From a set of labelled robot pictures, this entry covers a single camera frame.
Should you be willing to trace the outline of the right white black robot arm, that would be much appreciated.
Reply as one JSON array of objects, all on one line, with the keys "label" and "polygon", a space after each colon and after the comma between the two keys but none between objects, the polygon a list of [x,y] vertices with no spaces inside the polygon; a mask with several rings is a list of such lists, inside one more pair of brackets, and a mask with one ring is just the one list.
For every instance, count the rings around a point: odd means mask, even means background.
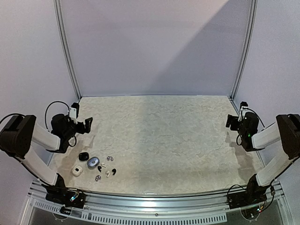
[{"label": "right white black robot arm", "polygon": [[253,175],[243,193],[242,200],[253,204],[264,194],[287,168],[300,157],[300,116],[280,114],[276,121],[258,131],[259,117],[249,109],[243,109],[239,116],[227,115],[226,127],[236,131],[246,152],[260,151],[278,143],[273,159]]}]

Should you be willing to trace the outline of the purple earbud charging case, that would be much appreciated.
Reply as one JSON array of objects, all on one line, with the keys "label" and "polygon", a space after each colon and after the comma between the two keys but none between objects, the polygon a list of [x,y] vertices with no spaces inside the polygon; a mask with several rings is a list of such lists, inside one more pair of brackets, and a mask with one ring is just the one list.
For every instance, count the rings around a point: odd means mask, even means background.
[{"label": "purple earbud charging case", "polygon": [[91,157],[88,161],[87,161],[87,167],[89,169],[94,169],[95,167],[97,167],[99,165],[100,161],[98,157]]}]

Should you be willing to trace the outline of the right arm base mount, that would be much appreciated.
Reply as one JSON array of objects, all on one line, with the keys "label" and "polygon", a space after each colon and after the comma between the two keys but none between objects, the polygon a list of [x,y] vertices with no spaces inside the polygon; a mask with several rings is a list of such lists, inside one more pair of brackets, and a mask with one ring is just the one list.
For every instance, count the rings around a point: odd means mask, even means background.
[{"label": "right arm base mount", "polygon": [[268,187],[263,187],[258,191],[239,191],[227,192],[227,202],[230,209],[242,208],[254,204],[262,203],[267,200],[266,190]]}]

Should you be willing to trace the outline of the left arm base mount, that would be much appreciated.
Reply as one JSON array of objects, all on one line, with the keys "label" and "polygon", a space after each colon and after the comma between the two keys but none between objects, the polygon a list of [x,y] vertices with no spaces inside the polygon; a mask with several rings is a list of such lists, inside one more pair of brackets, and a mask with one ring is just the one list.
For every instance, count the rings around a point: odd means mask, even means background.
[{"label": "left arm base mount", "polygon": [[65,207],[84,208],[86,194],[82,190],[67,187],[42,186],[47,191],[46,200],[65,205]]}]

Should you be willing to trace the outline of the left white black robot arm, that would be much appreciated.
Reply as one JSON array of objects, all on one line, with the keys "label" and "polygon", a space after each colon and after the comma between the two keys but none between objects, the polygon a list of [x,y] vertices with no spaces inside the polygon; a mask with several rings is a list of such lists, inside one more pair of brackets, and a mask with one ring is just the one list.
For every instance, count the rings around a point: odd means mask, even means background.
[{"label": "left white black robot arm", "polygon": [[52,131],[41,127],[35,115],[11,113],[1,119],[7,123],[0,131],[0,149],[9,157],[18,160],[30,173],[48,186],[55,186],[51,195],[59,203],[66,203],[70,194],[63,187],[64,180],[52,170],[34,151],[32,144],[38,144],[52,153],[66,153],[71,146],[69,141],[76,134],[88,134],[91,130],[93,118],[83,122],[76,121],[76,117],[57,114],[51,120]]}]

